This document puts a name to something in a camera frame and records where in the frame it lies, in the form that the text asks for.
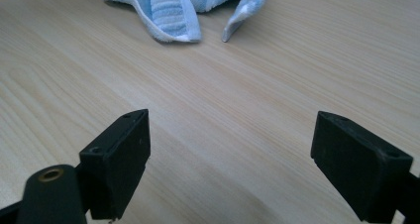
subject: light wood surface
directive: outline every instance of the light wood surface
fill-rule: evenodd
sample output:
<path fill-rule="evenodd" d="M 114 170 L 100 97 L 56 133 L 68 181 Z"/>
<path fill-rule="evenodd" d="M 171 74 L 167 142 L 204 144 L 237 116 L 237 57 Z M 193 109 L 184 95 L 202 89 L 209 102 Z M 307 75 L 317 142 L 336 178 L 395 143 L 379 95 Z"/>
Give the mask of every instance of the light wood surface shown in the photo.
<path fill-rule="evenodd" d="M 0 206 L 143 108 L 152 157 L 119 223 L 360 223 L 310 159 L 319 110 L 420 173 L 420 0 L 267 0 L 224 44 L 236 3 L 184 45 L 124 5 L 0 0 Z"/>

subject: tabletop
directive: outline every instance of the tabletop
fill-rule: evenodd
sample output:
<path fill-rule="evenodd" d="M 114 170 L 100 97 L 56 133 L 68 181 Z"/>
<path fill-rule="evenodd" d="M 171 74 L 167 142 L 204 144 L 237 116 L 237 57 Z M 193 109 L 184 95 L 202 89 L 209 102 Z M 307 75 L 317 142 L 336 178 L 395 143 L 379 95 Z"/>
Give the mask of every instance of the tabletop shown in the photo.
<path fill-rule="evenodd" d="M 0 207 L 145 108 L 152 155 L 119 223 L 360 223 L 310 158 L 318 111 L 420 173 L 420 0 L 267 0 L 222 43 L 237 4 L 163 44 L 131 6 L 0 0 Z"/>

